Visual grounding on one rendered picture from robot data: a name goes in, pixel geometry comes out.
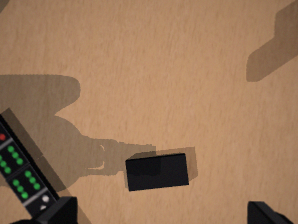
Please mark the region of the black domino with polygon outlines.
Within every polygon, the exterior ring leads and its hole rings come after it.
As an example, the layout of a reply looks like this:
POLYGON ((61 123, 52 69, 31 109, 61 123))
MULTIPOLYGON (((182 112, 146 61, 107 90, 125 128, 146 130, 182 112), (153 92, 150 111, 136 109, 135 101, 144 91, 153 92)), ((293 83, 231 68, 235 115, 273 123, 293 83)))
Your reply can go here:
POLYGON ((35 162, 9 178, 7 184, 31 217, 60 199, 35 162))
POLYGON ((189 185, 185 153, 128 159, 125 163, 129 192, 189 185))
POLYGON ((5 180, 34 160, 0 114, 0 173, 5 180))

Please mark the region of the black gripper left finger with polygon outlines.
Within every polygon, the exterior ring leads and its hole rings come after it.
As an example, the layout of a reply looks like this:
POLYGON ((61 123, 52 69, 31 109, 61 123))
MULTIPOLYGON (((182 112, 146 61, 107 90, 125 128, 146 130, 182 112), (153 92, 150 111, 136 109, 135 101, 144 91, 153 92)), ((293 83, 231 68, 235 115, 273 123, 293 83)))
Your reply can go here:
POLYGON ((77 197, 62 196, 52 206, 40 210, 33 220, 22 219, 10 224, 77 224, 77 209, 77 197))

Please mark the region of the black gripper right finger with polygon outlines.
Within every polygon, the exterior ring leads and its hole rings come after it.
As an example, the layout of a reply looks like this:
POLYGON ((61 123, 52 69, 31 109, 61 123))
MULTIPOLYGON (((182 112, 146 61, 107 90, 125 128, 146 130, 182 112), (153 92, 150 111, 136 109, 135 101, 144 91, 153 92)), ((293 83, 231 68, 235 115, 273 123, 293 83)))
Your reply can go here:
POLYGON ((247 224, 293 224, 285 215, 277 213, 263 201, 249 201, 247 224))

